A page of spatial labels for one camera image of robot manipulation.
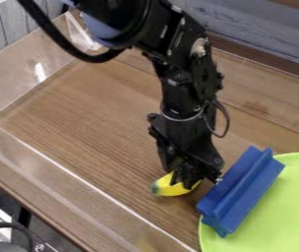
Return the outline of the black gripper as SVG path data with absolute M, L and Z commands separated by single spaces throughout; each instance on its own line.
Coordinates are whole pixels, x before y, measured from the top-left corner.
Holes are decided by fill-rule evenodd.
M 213 137 L 201 118 L 178 122 L 163 114 L 150 113 L 148 134 L 156 141 L 163 168 L 174 172 L 172 184 L 191 187 L 205 178 L 215 181 L 223 168 L 223 158 L 213 144 Z

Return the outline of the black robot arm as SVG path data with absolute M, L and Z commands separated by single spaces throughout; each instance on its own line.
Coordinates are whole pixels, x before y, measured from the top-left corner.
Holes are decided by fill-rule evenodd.
M 106 63 L 135 48 L 154 66 L 162 84 L 160 111 L 148 115 L 150 135 L 168 183 L 186 189 L 203 179 L 217 182 L 223 158 L 213 139 L 223 74 L 213 59 L 205 26 L 170 0 L 61 0 L 80 10 L 95 41 L 107 48 L 90 54 L 73 45 L 35 0 L 17 0 L 53 42 L 77 59 Z

